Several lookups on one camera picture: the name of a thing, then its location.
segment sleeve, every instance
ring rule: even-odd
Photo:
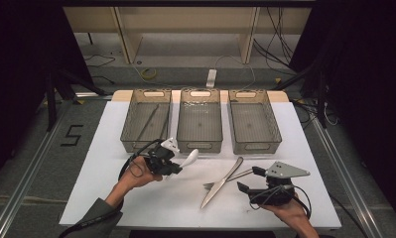
[[[98,198],[93,205],[89,208],[83,218],[78,221],[76,224],[94,219],[96,217],[108,214],[109,212],[114,211],[114,208],[107,204],[103,199]],[[123,213],[118,210],[114,216],[111,216],[105,220],[101,220],[96,224],[87,226],[83,229],[73,231],[69,233],[67,238],[104,238],[108,237],[113,230],[113,228],[117,225],[118,221],[122,217]]]

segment metal rail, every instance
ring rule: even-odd
[[[36,177],[37,171],[41,167],[43,160],[45,159],[47,152],[56,136],[56,132],[59,130],[62,121],[71,106],[71,101],[65,101],[62,105],[61,110],[58,114],[58,120],[55,123],[55,126],[52,128],[50,132],[46,132],[46,136],[44,137],[39,149],[37,150],[34,158],[30,162],[27,170],[21,178],[18,186],[15,191],[9,198],[7,204],[3,208],[0,213],[0,237],[5,237],[6,232],[12,224],[13,219],[16,216],[16,213],[19,210],[19,207],[24,200],[25,195],[27,194],[34,178]]]
[[[351,174],[346,168],[342,157],[337,151],[337,148],[334,145],[328,130],[322,127],[318,119],[315,119],[313,123],[319,137],[322,140],[322,143],[325,146],[325,149],[328,152],[328,155],[337,172],[339,180],[342,182],[343,188],[345,189],[346,194],[349,197],[349,200],[358,216],[358,219],[360,220],[361,226],[363,227],[365,233],[368,235],[368,237],[371,238],[383,237],[383,234],[381,233],[373,214],[371,213],[367,203],[365,202],[360,191],[355,185],[355,182],[353,181]]]

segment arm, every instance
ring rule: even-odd
[[[135,187],[143,186],[153,180],[162,179],[162,176],[153,175],[149,171],[143,157],[136,158],[125,171],[122,178],[113,187],[107,198],[105,200],[99,198],[78,223],[94,219],[110,212],[114,212],[114,215],[81,230],[71,232],[66,237],[108,237],[122,216],[122,212],[119,210],[121,207],[118,206],[123,200],[123,197]]]
[[[281,206],[261,205],[260,207],[272,211],[280,220],[295,230],[300,238],[318,238],[318,232],[312,226],[303,207],[294,199]]]

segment wire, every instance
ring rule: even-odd
[[[281,187],[280,187],[280,186],[277,186],[277,187],[274,187],[274,188],[266,189],[266,190],[264,190],[263,192],[260,192],[259,194],[253,196],[253,197],[249,200],[250,207],[253,208],[253,210],[258,210],[258,209],[260,209],[260,206],[254,207],[254,206],[252,205],[251,202],[252,202],[254,199],[256,199],[257,197],[259,197],[259,196],[261,196],[261,195],[264,195],[264,194],[266,194],[266,193],[272,191],[272,193],[269,194],[269,196],[263,201],[263,204],[265,204],[265,203],[272,197],[272,195],[274,195],[274,194],[275,194],[276,192],[278,192],[280,189],[281,189]]]
[[[121,178],[123,177],[123,174],[124,174],[124,172],[126,171],[126,169],[129,167],[130,163],[133,163],[135,166],[137,166],[137,167],[142,171],[142,174],[139,175],[139,177],[142,176],[142,175],[143,175],[143,169],[142,169],[141,167],[139,167],[137,164],[135,164],[134,160],[135,160],[138,156],[140,156],[141,153],[142,153],[143,151],[145,151],[148,147],[150,147],[152,144],[154,144],[154,143],[162,143],[162,142],[164,142],[164,140],[162,140],[162,139],[156,139],[156,140],[154,140],[154,141],[152,141],[152,142],[148,142],[144,147],[142,147],[141,149],[139,149],[139,151],[137,151],[136,153],[133,153],[133,155],[132,155],[129,159],[127,159],[126,163],[125,163],[125,164],[123,165],[123,167],[121,168],[118,179],[121,179]]]
[[[316,105],[311,105],[311,104],[306,104],[306,103],[302,103],[300,102],[301,99],[291,99],[291,102],[298,107],[301,107],[303,109],[305,109],[307,112],[313,113],[313,114],[317,114],[318,111],[316,110]]]
[[[302,188],[300,188],[299,186],[294,185],[294,187],[298,188],[298,189],[299,189],[300,191],[302,191],[303,194],[306,196],[307,202],[309,203],[309,208],[307,208],[306,205],[305,205],[301,200],[299,200],[296,196],[294,196],[294,195],[293,195],[293,199],[295,199],[297,202],[299,202],[299,203],[306,209],[307,217],[310,219],[310,217],[312,216],[312,203],[310,202],[309,196],[308,196],[308,195],[306,194],[306,192],[305,192]]]
[[[132,174],[133,177],[135,178],[140,178],[143,174],[144,174],[144,169],[142,167],[140,167],[135,160],[133,160],[131,162],[131,164],[133,164],[133,166],[137,167],[139,169],[139,171],[141,171],[141,173],[139,175],[135,175],[135,173],[132,171],[132,165],[129,165],[128,170],[130,171],[130,173]]]
[[[93,225],[93,224],[96,224],[96,223],[98,223],[98,222],[100,222],[100,221],[107,220],[107,219],[109,219],[109,218],[111,218],[111,217],[113,217],[113,216],[119,214],[119,212],[120,212],[120,211],[119,211],[118,209],[115,209],[115,210],[112,210],[112,211],[108,212],[107,214],[104,214],[104,215],[101,215],[101,216],[92,218],[92,219],[87,220],[87,221],[83,221],[83,222],[81,222],[81,223],[77,223],[77,224],[75,224],[74,226],[71,226],[71,227],[69,227],[68,229],[66,229],[64,232],[62,232],[62,233],[59,235],[59,238],[64,238],[64,237],[66,237],[69,233],[71,233],[71,232],[73,232],[73,231],[77,231],[77,230],[86,228],[86,227],[88,227],[88,226],[91,226],[91,225]]]
[[[88,65],[88,64],[87,64],[86,66],[101,67],[101,66],[103,66],[103,65],[109,64],[109,63],[111,63],[111,62],[113,62],[113,61],[116,60],[116,58],[113,58],[113,57],[105,57],[105,56],[102,56],[102,55],[93,55],[93,56],[91,56],[91,57],[89,57],[89,58],[86,58],[86,59],[83,59],[83,60],[88,61],[88,60],[91,60],[92,58],[95,58],[95,57],[101,57],[101,58],[105,58],[105,59],[110,59],[110,61],[107,61],[107,62],[102,63],[102,64],[99,64],[99,65]]]
[[[334,122],[332,122],[332,121],[329,119],[329,116],[327,115],[327,107],[328,107],[328,104],[326,103],[326,104],[325,104],[325,110],[324,110],[325,118],[328,120],[328,122],[329,122],[331,125],[335,126],[335,125],[337,125],[337,123],[338,123],[338,121],[339,121],[339,118],[336,117],[336,120],[335,120]]]
[[[355,225],[358,227],[358,229],[361,231],[362,235],[365,238],[368,238],[367,233],[365,233],[364,229],[361,227],[361,225],[357,222],[357,220],[352,216],[351,213],[349,213],[349,211],[343,206],[342,203],[340,203],[340,201],[338,199],[336,199],[330,192],[328,192],[328,195],[330,196],[330,198],[332,200],[334,200],[342,209],[343,211],[349,216],[349,218],[355,223]]]
[[[104,78],[105,80],[109,81],[111,84],[115,84],[115,82],[113,80],[110,80],[105,76],[92,76],[92,77]]]
[[[138,70],[138,68],[136,68],[134,65],[131,65],[136,72],[138,72],[139,77],[142,79],[142,81],[146,82],[146,83],[150,83],[150,84],[155,84],[155,85],[162,85],[162,86],[166,86],[166,87],[186,87],[186,88],[194,88],[192,86],[189,85],[172,85],[172,84],[165,84],[165,83],[160,83],[160,82],[153,82],[153,81],[149,81],[149,79],[145,79],[142,76],[142,73]]]
[[[310,115],[311,115],[310,112],[308,112],[308,111],[306,110],[306,108],[304,108],[303,106],[300,106],[300,105],[295,105],[295,106],[296,106],[296,109],[297,109],[297,108],[302,108],[302,109],[307,113],[307,119],[306,119],[306,120],[301,121],[300,118],[299,118],[300,123],[301,123],[301,124],[308,123],[308,122],[310,121]]]
[[[308,124],[306,124],[305,127],[303,127],[303,131],[306,130],[306,128],[307,128],[309,125],[311,125],[312,122],[313,122],[316,118],[318,118],[318,116],[314,116],[314,117],[312,118],[312,120],[310,120],[310,122],[309,122]]]
[[[253,83],[256,82],[256,76],[254,75],[253,67],[251,67],[249,64],[245,64],[245,63],[241,62],[240,60],[238,60],[238,59],[236,59],[236,58],[234,58],[232,56],[222,56],[222,57],[219,57],[218,59],[216,59],[215,65],[213,66],[213,69],[216,69],[216,65],[218,64],[219,60],[221,60],[222,58],[232,58],[233,60],[237,61],[238,63],[243,64],[243,65],[247,65],[250,68],[251,74],[253,75],[253,81],[251,83],[249,83],[247,86],[241,88],[240,90],[244,90],[244,89],[246,89],[247,87],[251,86]]]
[[[279,8],[278,9],[278,24],[277,24],[276,27],[275,27],[275,23],[274,23],[274,20],[272,18],[271,12],[269,11],[269,8],[266,8],[266,10],[268,11],[269,18],[270,18],[272,26],[273,26],[273,28],[275,30],[275,34],[274,34],[273,38],[275,38],[275,36],[278,36],[278,39],[281,42],[281,48],[282,48],[282,52],[284,54],[284,57],[285,57],[286,61],[289,62],[288,58],[291,58],[290,52],[292,53],[293,51],[288,46],[288,44],[285,41],[284,36],[282,34],[282,28],[283,28],[283,21],[282,21],[282,17],[283,16],[282,15],[284,13],[284,9],[283,8]]]
[[[256,41],[256,39],[254,39],[253,41],[254,41],[254,43],[256,44],[256,45],[253,44],[254,49],[256,50],[256,52],[258,52],[260,55],[262,55],[262,56],[265,58],[265,60],[266,60],[266,65],[268,65],[268,67],[269,67],[270,69],[272,69],[272,70],[274,70],[274,71],[277,71],[277,72],[280,72],[280,73],[283,73],[283,74],[288,74],[288,75],[292,75],[292,76],[296,75],[295,73],[288,73],[288,72],[281,71],[281,70],[278,70],[278,69],[276,69],[276,68],[273,68],[273,67],[269,64],[268,60],[274,61],[274,62],[278,62],[278,63],[280,63],[280,64],[286,66],[287,68],[289,68],[289,66],[288,66],[285,62],[283,62],[282,60],[278,59],[278,58],[275,57],[273,54],[271,54],[270,52],[268,52],[269,46],[268,46],[268,49],[265,50],[265,49],[263,49],[263,47]]]

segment black cable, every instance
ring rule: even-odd
[[[126,171],[127,167],[130,165],[130,163],[133,163],[134,165],[136,165],[136,166],[142,171],[142,174],[143,174],[143,169],[142,169],[141,167],[139,167],[137,164],[135,164],[134,160],[135,160],[144,150],[146,150],[149,146],[151,146],[152,144],[157,143],[157,142],[161,143],[161,142],[164,142],[164,140],[156,139],[156,140],[154,140],[154,141],[152,141],[152,142],[149,142],[149,143],[146,144],[144,147],[142,147],[138,152],[134,153],[129,159],[127,159],[126,163],[123,165],[123,167],[122,167],[122,169],[121,169],[121,171],[120,171],[118,180],[121,179],[121,177],[123,176],[124,172]],[[123,203],[124,203],[124,199],[121,200],[120,204],[117,206],[116,209],[114,209],[114,210],[108,212],[107,214],[104,214],[104,215],[101,215],[101,216],[98,216],[98,217],[89,219],[89,220],[87,220],[87,221],[83,221],[83,222],[77,223],[77,224],[75,224],[75,225],[69,227],[69,228],[66,229],[64,232],[61,233],[61,235],[59,236],[59,238],[64,238],[64,237],[66,237],[69,233],[71,233],[71,232],[73,232],[73,231],[81,230],[81,229],[83,229],[83,228],[86,228],[86,227],[88,227],[88,226],[91,226],[91,225],[93,225],[93,224],[96,224],[96,223],[98,223],[98,222],[101,222],[101,221],[103,221],[103,220],[109,219],[109,218],[111,218],[111,217],[117,215],[117,214],[119,213],[121,207],[123,206]]]
[[[303,109],[305,109],[306,111],[308,111],[308,112],[310,112],[310,113],[318,114],[318,111],[316,110],[316,108],[317,108],[316,105],[301,103],[301,102],[299,102],[299,100],[293,100],[293,99],[291,99],[291,102],[292,102],[295,106],[302,107]]]
[[[259,53],[261,56],[263,56],[263,57],[265,58],[266,64],[268,65],[268,67],[269,67],[270,69],[272,69],[272,70],[274,70],[274,71],[277,71],[277,72],[280,72],[280,73],[283,73],[283,74],[288,74],[288,75],[292,75],[292,76],[295,75],[294,73],[288,73],[288,72],[281,71],[281,70],[278,70],[278,69],[276,69],[276,68],[273,68],[273,67],[269,64],[268,60],[271,60],[271,61],[274,61],[274,62],[278,62],[278,63],[280,63],[280,64],[286,66],[287,68],[289,68],[289,66],[288,66],[286,63],[284,63],[283,61],[281,61],[280,59],[278,59],[277,57],[275,57],[274,55],[272,55],[272,54],[271,54],[270,52],[268,52],[267,50],[263,49],[262,46],[261,46],[256,40],[254,40],[254,43],[255,43],[255,45],[253,45],[254,49],[256,50],[257,53]]]
[[[340,201],[338,199],[336,199],[330,192],[328,192],[328,195],[330,196],[330,198],[332,200],[334,200],[342,209],[343,211],[345,211],[345,213],[349,216],[349,218],[355,223],[355,225],[358,227],[358,229],[361,231],[362,235],[365,238],[368,238],[367,233],[365,233],[364,229],[361,227],[361,225],[356,221],[355,217],[352,216],[351,213],[349,213],[349,211],[343,206],[342,203],[340,203]]]
[[[92,76],[92,77],[104,78],[105,80],[109,81],[111,84],[115,84],[115,82],[113,80],[110,80],[105,76]]]
[[[281,187],[279,187],[279,186],[274,187],[274,188],[268,188],[268,189],[264,190],[263,192],[260,192],[259,194],[253,196],[253,197],[249,200],[250,207],[253,208],[253,210],[258,210],[258,209],[260,208],[260,206],[258,206],[258,207],[253,207],[253,205],[252,205],[252,203],[251,203],[254,199],[256,199],[257,197],[259,197],[259,196],[261,196],[261,195],[263,195],[263,194],[265,194],[265,193],[271,192],[271,194],[269,194],[269,196],[262,202],[262,204],[265,204],[265,203],[268,202],[268,200],[271,199],[271,197],[272,197],[277,191],[279,191],[279,190],[281,190]]]
[[[284,57],[285,57],[286,61],[289,62],[289,60],[288,60],[288,58],[287,58],[287,55],[288,55],[289,58],[291,58],[291,56],[290,56],[290,54],[289,54],[289,52],[288,52],[288,51],[291,51],[291,49],[290,49],[290,47],[288,46],[288,44],[285,42],[285,40],[284,40],[284,38],[283,38],[283,36],[282,36],[282,25],[281,25],[281,21],[282,21],[282,14],[283,14],[283,11],[284,11],[284,10],[283,10],[283,8],[279,8],[279,14],[278,14],[279,16],[278,16],[278,25],[277,25],[277,26],[275,26],[275,23],[274,23],[274,20],[273,20],[273,18],[272,18],[271,12],[269,11],[269,8],[266,8],[266,10],[268,11],[269,18],[270,18],[271,23],[272,23],[272,26],[273,26],[273,28],[274,28],[274,30],[275,30],[274,37],[275,37],[275,36],[278,36],[278,39],[279,39],[280,42],[281,42],[281,48],[282,48]]]
[[[102,64],[99,64],[99,65],[88,65],[88,64],[87,64],[86,66],[101,67],[101,66],[103,66],[103,65],[109,64],[109,63],[111,63],[111,62],[113,62],[113,61],[116,60],[116,58],[113,58],[113,57],[105,57],[105,56],[102,56],[102,55],[93,55],[93,56],[91,56],[91,57],[89,57],[89,58],[86,58],[86,59],[83,59],[83,60],[88,61],[88,60],[91,60],[91,59],[94,58],[94,57],[106,58],[106,59],[110,59],[110,61],[107,61],[107,62],[102,63]]]
[[[86,227],[88,227],[88,226],[91,226],[91,225],[93,225],[93,224],[96,224],[96,223],[98,223],[98,222],[107,220],[107,219],[109,219],[109,218],[111,218],[111,217],[117,215],[118,213],[119,213],[119,210],[118,210],[118,209],[115,209],[115,210],[113,210],[113,211],[111,211],[111,212],[108,212],[107,214],[102,215],[102,216],[98,216],[98,217],[95,217],[95,218],[93,218],[93,219],[90,219],[90,220],[83,221],[83,222],[81,222],[81,223],[75,224],[74,226],[71,226],[70,228],[68,228],[68,229],[66,229],[64,232],[62,232],[62,233],[59,235],[59,238],[64,238],[64,237],[66,237],[69,233],[71,233],[71,232],[73,232],[73,231],[78,231],[78,230],[81,230],[81,229],[86,228]]]
[[[274,42],[274,40],[275,40],[275,35],[272,36],[271,41],[269,42],[268,47],[266,48],[267,52],[269,52],[269,49],[271,48],[271,45]]]
[[[299,186],[295,186],[294,187],[298,188],[299,190],[301,190],[303,192],[303,194],[306,196],[307,201],[309,203],[309,207],[307,207],[301,200],[299,200],[296,196],[294,196],[293,194],[290,194],[286,189],[283,189],[283,191],[285,191],[286,194],[288,194],[291,198],[293,198],[295,201],[297,201],[301,206],[303,206],[303,209],[306,210],[306,216],[307,218],[310,220],[310,217],[312,216],[312,204],[310,203],[310,199],[309,196],[306,194],[306,192],[304,190],[302,190]]]
[[[304,108],[303,106],[300,106],[300,105],[298,105],[298,104],[297,104],[297,105],[295,104],[295,106],[296,106],[296,109],[297,109],[297,108],[302,108],[302,109],[307,113],[307,120],[301,121],[300,118],[299,118],[300,123],[301,123],[301,124],[308,123],[308,122],[310,121],[310,112],[308,112],[308,111],[306,110],[306,108]]]
[[[310,124],[312,124],[312,122],[313,122],[317,117],[318,117],[318,116],[314,116],[314,117],[312,118],[312,120],[310,120],[310,122],[309,122],[308,124],[306,124],[305,127],[303,127],[303,131],[306,130],[306,128],[307,128]]]

